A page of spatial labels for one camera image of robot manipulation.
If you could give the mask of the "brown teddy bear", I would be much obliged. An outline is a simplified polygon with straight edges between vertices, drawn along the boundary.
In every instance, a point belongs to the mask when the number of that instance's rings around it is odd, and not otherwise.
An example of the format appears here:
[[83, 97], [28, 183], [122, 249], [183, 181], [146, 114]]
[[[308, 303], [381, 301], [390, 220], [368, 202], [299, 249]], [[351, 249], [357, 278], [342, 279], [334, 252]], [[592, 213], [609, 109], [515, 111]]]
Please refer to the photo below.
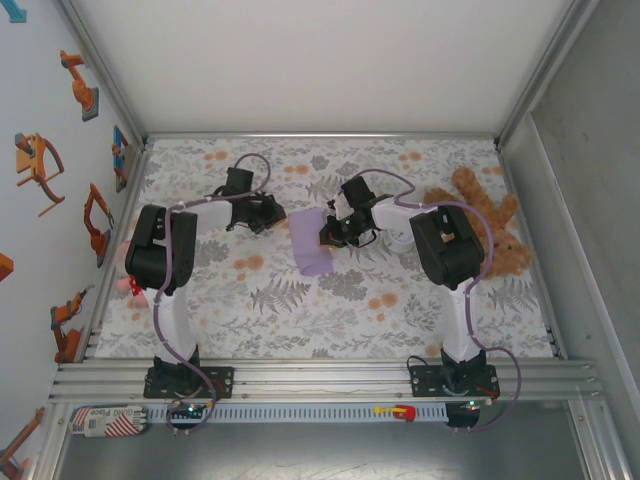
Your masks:
[[461, 198], [442, 188], [432, 188], [424, 194], [423, 202], [463, 202], [485, 218], [493, 239], [493, 260], [486, 278], [519, 275], [527, 270], [532, 262], [531, 251], [507, 229], [519, 207], [517, 197], [507, 193], [500, 203], [494, 202], [479, 183], [475, 173], [467, 167], [456, 169], [451, 182]]

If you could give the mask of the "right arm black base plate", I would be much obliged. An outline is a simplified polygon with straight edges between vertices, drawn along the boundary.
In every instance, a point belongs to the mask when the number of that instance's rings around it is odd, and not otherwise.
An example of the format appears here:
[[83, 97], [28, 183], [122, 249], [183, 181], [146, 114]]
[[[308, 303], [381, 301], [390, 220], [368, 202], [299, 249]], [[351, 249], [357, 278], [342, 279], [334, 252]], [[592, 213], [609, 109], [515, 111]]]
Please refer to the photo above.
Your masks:
[[415, 365], [409, 368], [414, 397], [498, 398], [501, 395], [496, 369], [486, 365], [464, 375], [442, 366]]

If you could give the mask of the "aluminium frame leg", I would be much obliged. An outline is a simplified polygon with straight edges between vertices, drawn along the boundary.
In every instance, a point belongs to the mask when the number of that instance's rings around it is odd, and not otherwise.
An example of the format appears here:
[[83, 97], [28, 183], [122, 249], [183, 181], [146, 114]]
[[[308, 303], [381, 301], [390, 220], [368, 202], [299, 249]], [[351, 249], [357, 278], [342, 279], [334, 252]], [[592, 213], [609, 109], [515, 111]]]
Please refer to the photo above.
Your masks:
[[37, 443], [39, 449], [26, 480], [56, 480], [58, 466], [64, 456], [70, 415], [71, 407], [67, 404], [48, 406], [42, 425], [42, 441]]
[[568, 408], [588, 480], [633, 480], [622, 443], [604, 401], [569, 400]]

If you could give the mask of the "purple cloth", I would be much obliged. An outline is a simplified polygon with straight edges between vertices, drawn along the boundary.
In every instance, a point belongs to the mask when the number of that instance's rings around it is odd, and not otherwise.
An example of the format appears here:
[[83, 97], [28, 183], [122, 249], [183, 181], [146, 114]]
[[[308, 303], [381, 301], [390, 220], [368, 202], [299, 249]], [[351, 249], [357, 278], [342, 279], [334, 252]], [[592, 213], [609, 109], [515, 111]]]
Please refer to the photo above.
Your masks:
[[291, 245], [296, 266], [303, 276], [319, 276], [334, 272], [328, 247], [320, 245], [320, 231], [325, 225], [323, 210], [315, 207], [289, 215]]

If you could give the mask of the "aluminium frame post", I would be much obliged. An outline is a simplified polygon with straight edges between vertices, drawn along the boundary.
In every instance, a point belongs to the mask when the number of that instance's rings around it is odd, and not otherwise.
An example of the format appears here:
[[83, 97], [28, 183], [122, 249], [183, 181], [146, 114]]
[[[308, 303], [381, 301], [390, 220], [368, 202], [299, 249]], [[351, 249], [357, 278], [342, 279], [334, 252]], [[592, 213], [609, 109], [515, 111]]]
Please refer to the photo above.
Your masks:
[[97, 34], [85, 18], [82, 8], [76, 0], [51, 0], [66, 29], [79, 47], [82, 56], [88, 61], [89, 68], [100, 87], [103, 87], [119, 118], [123, 121], [133, 140], [142, 147], [148, 137], [124, 91], [116, 82], [107, 58], [98, 41]]
[[535, 108], [601, 1], [570, 1], [548, 45], [536, 63], [533, 73], [518, 96], [499, 134], [494, 138], [494, 146], [498, 152], [504, 149], [524, 117]]

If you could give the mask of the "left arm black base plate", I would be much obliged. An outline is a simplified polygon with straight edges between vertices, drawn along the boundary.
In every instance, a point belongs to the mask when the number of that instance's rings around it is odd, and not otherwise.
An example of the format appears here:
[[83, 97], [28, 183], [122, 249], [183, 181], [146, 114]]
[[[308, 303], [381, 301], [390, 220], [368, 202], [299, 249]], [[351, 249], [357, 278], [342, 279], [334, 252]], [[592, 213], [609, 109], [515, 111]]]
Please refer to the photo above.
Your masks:
[[[230, 398], [234, 384], [232, 367], [201, 367], [200, 371], [213, 387], [215, 399]], [[169, 364], [169, 369], [151, 367], [144, 379], [143, 397], [146, 399], [211, 398], [206, 381], [184, 365]]]

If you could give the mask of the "orange claw machine wall sticker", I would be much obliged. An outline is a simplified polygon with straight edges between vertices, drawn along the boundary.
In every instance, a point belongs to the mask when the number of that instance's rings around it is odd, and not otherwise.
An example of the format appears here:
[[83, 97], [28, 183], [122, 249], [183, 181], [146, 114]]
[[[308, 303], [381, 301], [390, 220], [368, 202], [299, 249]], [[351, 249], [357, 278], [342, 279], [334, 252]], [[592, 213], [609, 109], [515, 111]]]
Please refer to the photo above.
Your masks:
[[[53, 192], [49, 183], [54, 178], [65, 172], [63, 161], [54, 145], [39, 133], [25, 135], [17, 133], [14, 137], [16, 147], [16, 172], [18, 174], [27, 173], [27, 176], [19, 180], [18, 187], [29, 182], [34, 182], [45, 194], [50, 204], [38, 213], [38, 217], [46, 215], [57, 205], [64, 202], [66, 197]], [[48, 174], [46, 171], [45, 157], [49, 155], [55, 165], [56, 171]]]

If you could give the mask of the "pink plush toy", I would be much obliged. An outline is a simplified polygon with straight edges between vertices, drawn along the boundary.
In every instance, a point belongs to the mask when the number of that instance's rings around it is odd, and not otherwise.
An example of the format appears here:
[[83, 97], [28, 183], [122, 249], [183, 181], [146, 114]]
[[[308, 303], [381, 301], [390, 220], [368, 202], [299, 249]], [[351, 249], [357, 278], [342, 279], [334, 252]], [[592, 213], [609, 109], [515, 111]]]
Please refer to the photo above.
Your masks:
[[135, 308], [147, 308], [148, 301], [143, 290], [137, 285], [133, 276], [129, 275], [125, 268], [126, 255], [128, 253], [130, 241], [122, 242], [115, 252], [114, 267], [118, 274], [115, 286], [120, 292], [130, 293], [132, 296], [132, 304]]

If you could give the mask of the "aluminium mounting rail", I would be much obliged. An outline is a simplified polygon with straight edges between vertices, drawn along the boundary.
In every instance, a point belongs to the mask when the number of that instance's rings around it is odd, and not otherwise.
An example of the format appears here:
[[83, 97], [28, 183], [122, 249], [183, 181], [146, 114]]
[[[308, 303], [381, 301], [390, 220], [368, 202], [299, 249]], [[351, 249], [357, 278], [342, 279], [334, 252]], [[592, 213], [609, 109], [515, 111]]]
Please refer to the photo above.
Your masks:
[[[411, 380], [403, 360], [205, 360], [234, 368], [230, 403], [359, 403], [406, 400]], [[148, 360], [90, 359], [64, 364], [47, 401], [57, 404], [142, 402]], [[526, 401], [598, 400], [604, 396], [597, 370], [585, 361], [525, 358], [520, 361], [520, 398]]]

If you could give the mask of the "floral tablecloth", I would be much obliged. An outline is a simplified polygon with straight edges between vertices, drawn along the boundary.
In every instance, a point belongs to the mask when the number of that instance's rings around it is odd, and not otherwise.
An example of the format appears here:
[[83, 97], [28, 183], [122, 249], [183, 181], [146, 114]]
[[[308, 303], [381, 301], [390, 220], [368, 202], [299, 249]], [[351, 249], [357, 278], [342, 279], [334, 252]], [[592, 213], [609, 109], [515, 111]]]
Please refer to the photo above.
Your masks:
[[[269, 174], [268, 190], [287, 213], [325, 206], [358, 172], [377, 194], [409, 184], [450, 189], [460, 167], [492, 199], [507, 191], [489, 140], [158, 139], [138, 202], [195, 199], [221, 186], [234, 164]], [[209, 358], [435, 357], [444, 338], [438, 290], [415, 251], [398, 254], [383, 241], [338, 249], [332, 272], [304, 276], [284, 223], [260, 235], [244, 227], [200, 235], [187, 306]]]

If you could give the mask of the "red yellow connector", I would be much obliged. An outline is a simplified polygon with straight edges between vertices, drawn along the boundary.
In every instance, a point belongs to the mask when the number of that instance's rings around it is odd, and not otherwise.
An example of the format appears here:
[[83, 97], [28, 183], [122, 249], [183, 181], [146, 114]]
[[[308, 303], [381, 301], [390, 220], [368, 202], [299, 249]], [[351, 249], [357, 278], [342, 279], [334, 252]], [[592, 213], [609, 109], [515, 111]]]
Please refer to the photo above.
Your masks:
[[391, 415], [394, 419], [403, 420], [405, 422], [413, 422], [417, 417], [417, 410], [411, 405], [395, 405], [395, 406], [375, 406], [373, 411], [376, 415]]

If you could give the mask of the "aluminium side rail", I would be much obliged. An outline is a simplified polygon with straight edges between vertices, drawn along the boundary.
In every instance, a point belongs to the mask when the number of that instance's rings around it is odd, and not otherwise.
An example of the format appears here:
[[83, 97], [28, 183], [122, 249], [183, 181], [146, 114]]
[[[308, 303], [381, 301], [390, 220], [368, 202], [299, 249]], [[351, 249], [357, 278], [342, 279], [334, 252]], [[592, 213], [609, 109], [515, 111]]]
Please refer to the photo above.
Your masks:
[[116, 283], [124, 276], [115, 268], [124, 261], [118, 253], [124, 243], [131, 240], [142, 208], [141, 192], [146, 188], [149, 155], [138, 156], [133, 175], [124, 193], [126, 201], [122, 216], [112, 232], [109, 253], [97, 270], [96, 299], [91, 318], [84, 327], [82, 360], [149, 356], [151, 339], [151, 313], [148, 307], [138, 308], [130, 291], [120, 291]]
[[549, 292], [545, 283], [544, 274], [541, 270], [540, 263], [536, 255], [536, 249], [533, 239], [530, 234], [529, 225], [524, 211], [524, 197], [518, 191], [518, 187], [515, 183], [512, 168], [509, 162], [506, 160], [503, 152], [496, 148], [497, 157], [500, 166], [503, 169], [503, 176], [506, 188], [509, 193], [515, 194], [519, 199], [519, 207], [516, 213], [517, 230], [520, 240], [526, 247], [531, 250], [532, 263], [528, 271], [532, 277], [534, 290], [536, 292], [537, 304], [541, 311], [541, 321], [545, 326], [546, 344], [549, 346], [550, 351], [553, 353], [553, 357], [560, 360], [566, 360], [566, 348], [559, 331], [559, 326], [555, 317], [555, 312]]

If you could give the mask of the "aluminium frame cross bar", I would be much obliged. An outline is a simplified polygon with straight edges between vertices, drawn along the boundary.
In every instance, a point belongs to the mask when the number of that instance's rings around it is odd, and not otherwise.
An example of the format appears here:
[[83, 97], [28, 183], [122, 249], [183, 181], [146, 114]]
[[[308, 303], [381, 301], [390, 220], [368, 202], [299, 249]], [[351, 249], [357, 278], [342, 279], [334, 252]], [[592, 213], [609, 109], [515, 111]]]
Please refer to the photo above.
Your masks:
[[488, 132], [151, 132], [148, 141], [174, 139], [245, 139], [245, 138], [326, 138], [326, 139], [411, 139], [411, 140], [493, 140]]

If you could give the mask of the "blue orange wall sticker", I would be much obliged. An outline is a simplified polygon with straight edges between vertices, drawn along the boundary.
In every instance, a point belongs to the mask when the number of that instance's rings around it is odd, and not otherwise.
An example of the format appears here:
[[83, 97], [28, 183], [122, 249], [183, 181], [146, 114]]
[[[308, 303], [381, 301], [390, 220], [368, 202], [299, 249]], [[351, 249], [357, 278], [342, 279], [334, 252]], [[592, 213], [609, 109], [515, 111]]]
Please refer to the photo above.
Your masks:
[[121, 129], [113, 127], [113, 141], [111, 145], [113, 171], [115, 174], [115, 190], [120, 193], [128, 184], [135, 149], [129, 144]]

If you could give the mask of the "red striped printed pack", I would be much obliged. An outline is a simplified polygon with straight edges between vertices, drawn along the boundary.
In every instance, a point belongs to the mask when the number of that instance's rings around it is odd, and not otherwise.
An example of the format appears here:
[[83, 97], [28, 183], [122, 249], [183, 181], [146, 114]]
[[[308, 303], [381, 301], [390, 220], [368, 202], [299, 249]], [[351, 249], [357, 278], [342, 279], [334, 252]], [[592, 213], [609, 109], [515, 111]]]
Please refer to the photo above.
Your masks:
[[142, 433], [147, 424], [147, 409], [141, 405], [83, 406], [69, 420], [73, 435], [85, 438], [126, 437]]

